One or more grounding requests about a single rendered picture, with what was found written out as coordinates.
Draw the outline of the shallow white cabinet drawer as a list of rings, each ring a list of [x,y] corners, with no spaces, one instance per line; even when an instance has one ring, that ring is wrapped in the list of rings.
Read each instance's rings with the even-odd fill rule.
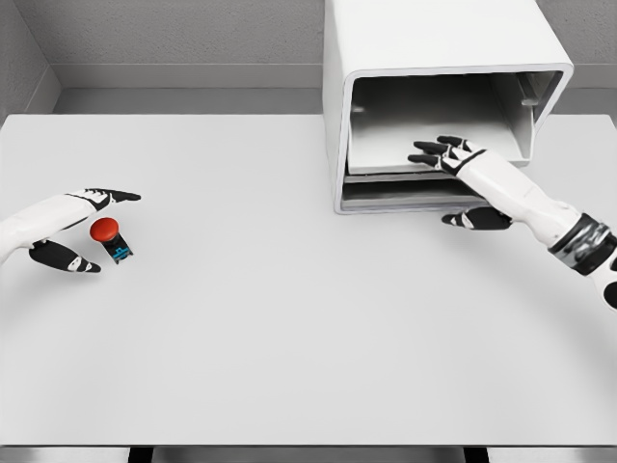
[[[485,203],[484,198],[461,180],[442,174],[346,176],[340,209],[354,212],[440,210]]]

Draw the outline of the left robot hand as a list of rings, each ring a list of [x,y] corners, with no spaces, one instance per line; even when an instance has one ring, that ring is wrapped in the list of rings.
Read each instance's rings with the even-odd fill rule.
[[[81,224],[110,204],[141,199],[136,193],[106,188],[85,188],[45,199],[11,216],[15,222],[15,248],[26,248],[33,261],[56,270],[99,273],[98,264],[52,241],[51,237]]]

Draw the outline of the red button load switch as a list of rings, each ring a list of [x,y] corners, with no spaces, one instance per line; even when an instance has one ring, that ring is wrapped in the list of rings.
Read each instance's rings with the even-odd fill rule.
[[[91,238],[99,242],[115,264],[133,255],[120,234],[119,223],[111,217],[99,218],[90,227]]]

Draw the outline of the deep white cabinet drawer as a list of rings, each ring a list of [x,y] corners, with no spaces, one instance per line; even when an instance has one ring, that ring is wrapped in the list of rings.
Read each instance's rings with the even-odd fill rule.
[[[425,172],[411,163],[417,141],[467,139],[515,165],[531,156],[534,109],[511,73],[365,77],[352,93],[348,171]]]

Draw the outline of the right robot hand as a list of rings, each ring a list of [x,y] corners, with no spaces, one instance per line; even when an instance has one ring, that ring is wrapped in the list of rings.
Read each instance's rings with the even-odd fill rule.
[[[488,204],[444,215],[442,222],[468,230],[501,231],[539,211],[539,188],[499,154],[468,139],[441,135],[435,142],[414,142],[408,160],[461,180]]]

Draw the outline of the white tabletop storage cabinet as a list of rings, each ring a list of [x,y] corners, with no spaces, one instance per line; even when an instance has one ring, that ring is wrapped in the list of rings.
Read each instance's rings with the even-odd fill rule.
[[[511,73],[535,137],[574,73],[536,0],[326,0],[322,101],[334,207],[348,171],[352,93],[365,77]]]

